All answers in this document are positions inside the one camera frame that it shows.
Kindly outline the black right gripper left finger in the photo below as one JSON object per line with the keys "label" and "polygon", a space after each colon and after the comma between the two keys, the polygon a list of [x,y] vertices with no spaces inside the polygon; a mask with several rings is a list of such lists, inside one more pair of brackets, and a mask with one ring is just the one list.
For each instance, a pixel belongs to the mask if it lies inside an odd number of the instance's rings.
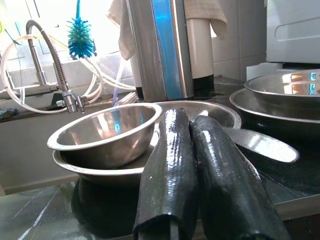
{"label": "black right gripper left finger", "polygon": [[135,240],[190,240],[198,216],[197,161],[189,118],[169,109],[140,178],[132,235]]}

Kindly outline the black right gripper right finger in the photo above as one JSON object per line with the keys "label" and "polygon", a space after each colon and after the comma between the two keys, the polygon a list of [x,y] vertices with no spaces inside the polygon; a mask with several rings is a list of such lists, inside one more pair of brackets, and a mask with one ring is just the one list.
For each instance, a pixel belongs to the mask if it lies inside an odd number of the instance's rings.
{"label": "black right gripper right finger", "polygon": [[208,240],[289,240],[255,167],[209,116],[190,121]]}

